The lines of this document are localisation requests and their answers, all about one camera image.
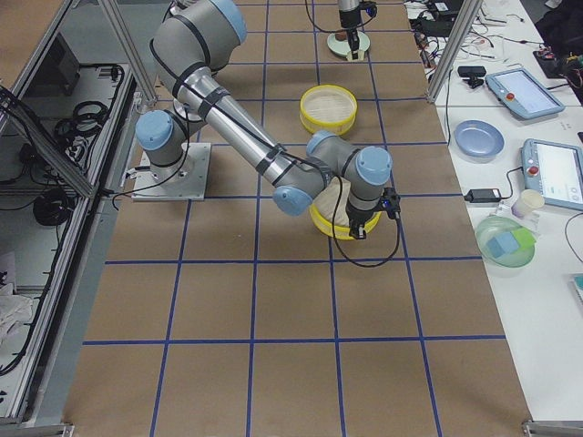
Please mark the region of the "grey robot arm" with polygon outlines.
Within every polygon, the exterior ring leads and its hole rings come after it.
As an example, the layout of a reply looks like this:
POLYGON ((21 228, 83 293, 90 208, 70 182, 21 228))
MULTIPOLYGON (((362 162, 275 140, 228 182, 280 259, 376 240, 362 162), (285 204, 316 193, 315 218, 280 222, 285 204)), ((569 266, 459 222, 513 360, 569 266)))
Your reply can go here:
POLYGON ((339 0, 339 17, 342 30, 350 49, 351 60, 362 60, 363 51, 360 48, 359 27, 362 25, 361 2, 359 0, 339 0))
POLYGON ((231 1, 196 1, 165 19, 149 43, 160 82, 173 95, 171 108, 139 117, 138 143, 155 168, 173 168, 183 144, 212 127, 275 188, 280 210, 301 215, 332 182, 350 183, 346 202, 349 234, 364 239, 378 211, 400 218, 399 198, 386 183, 393 160, 381 147, 358 148, 329 131, 316 132, 305 159, 294 158, 213 77, 246 38, 239 8, 231 1))

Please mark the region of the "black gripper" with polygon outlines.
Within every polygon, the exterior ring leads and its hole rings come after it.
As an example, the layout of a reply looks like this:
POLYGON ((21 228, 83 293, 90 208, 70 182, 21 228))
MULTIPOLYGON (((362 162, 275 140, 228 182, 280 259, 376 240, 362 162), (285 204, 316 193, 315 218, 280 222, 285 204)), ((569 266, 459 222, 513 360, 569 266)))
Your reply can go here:
POLYGON ((365 225, 368 221, 366 214, 349 214, 349 235, 353 239, 365 239, 365 225))
POLYGON ((360 39, 358 36, 358 30, 356 28, 348 28, 345 30, 346 41, 349 46, 349 53, 347 54, 348 59, 358 59, 360 50, 360 39))

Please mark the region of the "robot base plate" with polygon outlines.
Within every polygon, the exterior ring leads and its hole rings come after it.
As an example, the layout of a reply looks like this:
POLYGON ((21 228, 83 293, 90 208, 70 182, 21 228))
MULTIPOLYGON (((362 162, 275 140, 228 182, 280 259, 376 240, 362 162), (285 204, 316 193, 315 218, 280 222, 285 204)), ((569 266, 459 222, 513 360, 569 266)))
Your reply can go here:
POLYGON ((187 153, 175 165, 168 168, 152 166, 147 153, 142 152, 140 166, 131 189, 136 201, 202 201, 205 198, 210 165, 210 143, 183 143, 187 153))

